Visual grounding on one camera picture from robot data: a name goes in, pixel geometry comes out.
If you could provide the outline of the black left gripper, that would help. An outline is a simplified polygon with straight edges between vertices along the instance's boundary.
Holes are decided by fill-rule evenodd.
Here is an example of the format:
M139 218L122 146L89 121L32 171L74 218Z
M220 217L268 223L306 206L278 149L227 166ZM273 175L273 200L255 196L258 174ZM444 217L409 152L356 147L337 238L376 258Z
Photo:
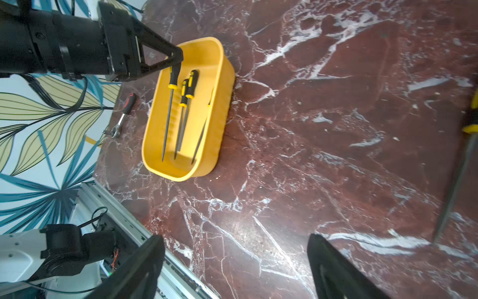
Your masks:
M167 59L145 63L143 47ZM98 20L33 9L31 1L1 2L1 77L60 74L76 81L103 75L113 82L136 80L172 68L178 77L183 51L111 4L98 3Z

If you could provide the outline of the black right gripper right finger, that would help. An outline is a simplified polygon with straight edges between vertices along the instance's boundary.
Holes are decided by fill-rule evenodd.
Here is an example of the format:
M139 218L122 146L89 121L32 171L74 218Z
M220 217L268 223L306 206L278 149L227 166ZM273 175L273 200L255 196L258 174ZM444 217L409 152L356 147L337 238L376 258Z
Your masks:
M310 235L307 257L320 299L388 298L321 235Z

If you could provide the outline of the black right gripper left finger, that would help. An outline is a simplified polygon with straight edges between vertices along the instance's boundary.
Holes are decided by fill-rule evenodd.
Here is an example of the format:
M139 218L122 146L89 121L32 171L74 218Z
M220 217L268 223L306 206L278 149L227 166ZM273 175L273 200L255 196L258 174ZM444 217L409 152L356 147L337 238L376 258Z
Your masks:
M151 236L88 299L153 299L164 263L164 239Z

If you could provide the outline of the black yellow handled file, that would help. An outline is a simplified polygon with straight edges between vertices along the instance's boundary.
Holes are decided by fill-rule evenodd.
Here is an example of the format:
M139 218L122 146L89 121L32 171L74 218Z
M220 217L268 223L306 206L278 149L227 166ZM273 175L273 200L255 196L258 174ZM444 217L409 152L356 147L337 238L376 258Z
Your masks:
M180 137L180 143L179 143L179 151L181 150L182 147L182 141L184 138L184 133L185 133L185 128L187 125L187 120L189 117L189 110L190 110L190 102L192 99L195 97L195 90L197 87L197 83L199 80L199 71L197 69L194 69L190 72L189 77L187 78L189 81L187 83L187 90L186 90L186 97L187 97L187 107L185 107L184 110L184 122L182 125L182 134Z
M176 138L176 146L175 146L175 151L174 151L174 159L177 158L178 152L179 152L179 143L180 143L180 137L181 137L181 132L182 132L182 125L184 122L184 110L185 107L187 107L187 97L186 97L186 90L187 90L187 83L188 79L185 79L182 83L182 90L181 90L181 100L180 100L180 122L179 122L179 127L178 127L178 134Z
M180 69L181 69L181 63L175 64L170 68L170 81L168 84L168 89L170 90L170 96L169 96L168 113L166 118L166 127L164 132L163 152L162 152L161 161L164 161L164 157L166 155L166 147L168 143L168 134L169 134L169 122L171 119L171 110L173 107L174 92L178 89L178 78L180 74Z
M449 190L446 195L446 201L444 208L436 223L436 229L434 232L433 243L436 244L445 230L448 222L449 215L453 211L455 202L458 198L459 189L462 185L465 172L468 164L472 158L474 149L478 144L478 91L476 90L473 99L471 100L470 109L466 112L465 121L462 127L462 132L467 134L468 137L464 143L462 155L459 159L458 165L453 174Z

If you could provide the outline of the yellow plastic storage tray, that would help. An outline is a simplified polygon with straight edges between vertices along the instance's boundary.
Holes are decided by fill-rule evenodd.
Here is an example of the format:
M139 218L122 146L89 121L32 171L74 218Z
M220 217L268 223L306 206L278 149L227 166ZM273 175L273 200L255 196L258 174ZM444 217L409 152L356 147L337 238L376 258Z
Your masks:
M215 37L179 47L181 69L161 71L142 146L145 167L176 182L215 168L235 83L234 68Z

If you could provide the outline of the red black ratchet wrench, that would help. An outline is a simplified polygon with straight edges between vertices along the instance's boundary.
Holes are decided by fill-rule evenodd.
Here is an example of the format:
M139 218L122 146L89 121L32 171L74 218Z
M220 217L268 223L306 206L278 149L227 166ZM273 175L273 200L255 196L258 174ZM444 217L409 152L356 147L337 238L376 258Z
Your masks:
M122 126L123 126L123 123L124 123L124 120L125 120L126 116L131 113L131 110L133 109L133 106L135 105L135 103L137 101L137 98L138 98L138 96L135 93L131 93L128 96L128 98L125 102L125 105L123 107L123 110L122 110L122 115L119 118L118 123L111 130L104 130L103 131L104 135L111 136L112 138L119 137L119 135L121 133Z

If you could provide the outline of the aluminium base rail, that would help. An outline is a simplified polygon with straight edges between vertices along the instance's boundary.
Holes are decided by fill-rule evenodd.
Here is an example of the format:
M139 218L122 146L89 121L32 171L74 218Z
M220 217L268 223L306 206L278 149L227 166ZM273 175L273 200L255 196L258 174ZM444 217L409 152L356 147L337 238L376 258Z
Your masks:
M78 193L93 232L113 234L113 255L105 259L111 275L91 299L217 299L168 250L160 235L150 233L103 186L83 183Z

